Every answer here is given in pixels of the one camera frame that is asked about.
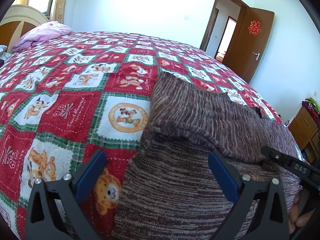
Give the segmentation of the brown wooden desk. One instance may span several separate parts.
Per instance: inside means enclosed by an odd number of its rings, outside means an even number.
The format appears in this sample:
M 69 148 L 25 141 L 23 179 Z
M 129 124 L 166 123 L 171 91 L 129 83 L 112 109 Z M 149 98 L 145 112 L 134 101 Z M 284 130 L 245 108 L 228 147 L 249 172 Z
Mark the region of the brown wooden desk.
M 289 124 L 289 130 L 304 159 L 315 164 L 319 159 L 319 115 L 310 106 L 311 102 L 302 102 L 300 110 Z

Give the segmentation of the red green patchwork bedspread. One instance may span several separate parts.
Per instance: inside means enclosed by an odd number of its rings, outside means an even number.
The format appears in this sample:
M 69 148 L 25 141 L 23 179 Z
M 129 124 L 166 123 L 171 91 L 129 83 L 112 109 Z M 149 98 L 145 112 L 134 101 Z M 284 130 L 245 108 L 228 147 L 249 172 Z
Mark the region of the red green patchwork bedspread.
M 107 154 L 107 195 L 116 200 L 160 72 L 281 121 L 246 81 L 188 44 L 83 32 L 16 52 L 1 66 L 1 216 L 18 239 L 34 181 L 75 172 L 97 149 Z

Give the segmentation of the yellow patterned curtain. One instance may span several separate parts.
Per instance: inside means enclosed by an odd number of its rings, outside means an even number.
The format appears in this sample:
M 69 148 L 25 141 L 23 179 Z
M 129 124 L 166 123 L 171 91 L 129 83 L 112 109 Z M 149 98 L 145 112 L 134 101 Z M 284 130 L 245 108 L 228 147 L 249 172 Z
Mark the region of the yellow patterned curtain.
M 67 0 L 55 0 L 53 20 L 59 23 L 63 23 L 64 20 L 66 1 Z

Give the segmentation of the cream wooden headboard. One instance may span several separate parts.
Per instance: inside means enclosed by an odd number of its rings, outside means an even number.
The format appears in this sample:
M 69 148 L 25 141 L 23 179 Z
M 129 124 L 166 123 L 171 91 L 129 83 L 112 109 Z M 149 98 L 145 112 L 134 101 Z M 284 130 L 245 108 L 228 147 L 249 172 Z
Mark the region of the cream wooden headboard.
M 48 22 L 48 18 L 28 5 L 12 5 L 1 20 L 1 45 L 12 53 L 12 46 L 31 29 Z

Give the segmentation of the green folded clothes pile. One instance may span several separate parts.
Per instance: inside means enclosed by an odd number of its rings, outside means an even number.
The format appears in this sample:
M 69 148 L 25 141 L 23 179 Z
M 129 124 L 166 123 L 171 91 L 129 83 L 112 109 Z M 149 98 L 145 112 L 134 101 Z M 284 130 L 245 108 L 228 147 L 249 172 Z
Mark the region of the green folded clothes pile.
M 305 102 L 308 104 L 310 109 L 313 109 L 318 115 L 320 115 L 320 106 L 314 98 L 306 98 Z

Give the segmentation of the brown knitted sun sweater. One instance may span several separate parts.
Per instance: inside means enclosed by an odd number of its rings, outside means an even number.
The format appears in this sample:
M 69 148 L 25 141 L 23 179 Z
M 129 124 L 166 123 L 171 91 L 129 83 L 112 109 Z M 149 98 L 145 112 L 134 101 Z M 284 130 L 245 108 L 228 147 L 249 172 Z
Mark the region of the brown knitted sun sweater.
M 208 166 L 213 151 L 254 180 L 278 178 L 287 207 L 299 190 L 296 176 L 260 152 L 270 146 L 297 157 L 284 125 L 167 72 L 156 81 L 140 145 L 125 171 L 112 239 L 209 239 L 232 207 Z

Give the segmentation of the pink folded quilt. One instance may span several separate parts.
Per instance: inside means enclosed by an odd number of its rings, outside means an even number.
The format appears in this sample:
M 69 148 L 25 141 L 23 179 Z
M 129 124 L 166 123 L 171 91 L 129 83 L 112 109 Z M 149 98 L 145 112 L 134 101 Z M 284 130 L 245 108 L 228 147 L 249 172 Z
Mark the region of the pink folded quilt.
M 22 35 L 12 46 L 12 51 L 15 53 L 32 47 L 40 42 L 46 42 L 63 35 L 69 35 L 72 32 L 72 28 L 67 25 L 58 21 L 49 21 Z

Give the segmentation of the red double-happiness door decoration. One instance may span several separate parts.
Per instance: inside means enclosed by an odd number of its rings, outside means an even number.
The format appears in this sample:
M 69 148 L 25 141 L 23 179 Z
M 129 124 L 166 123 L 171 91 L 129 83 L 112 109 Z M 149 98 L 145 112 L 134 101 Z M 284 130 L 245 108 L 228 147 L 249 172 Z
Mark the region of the red double-happiness door decoration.
M 251 21 L 248 31 L 250 34 L 257 36 L 259 33 L 261 33 L 260 29 L 260 22 L 259 21 Z

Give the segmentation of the brown wooden door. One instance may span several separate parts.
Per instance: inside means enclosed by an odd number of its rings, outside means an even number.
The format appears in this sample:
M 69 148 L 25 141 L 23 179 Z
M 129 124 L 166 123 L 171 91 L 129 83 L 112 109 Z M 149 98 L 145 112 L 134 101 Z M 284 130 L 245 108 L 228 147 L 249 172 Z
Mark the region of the brown wooden door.
M 274 12 L 242 6 L 235 31 L 222 63 L 249 83 L 258 67 L 272 29 Z M 259 21 L 261 33 L 249 33 L 251 21 Z

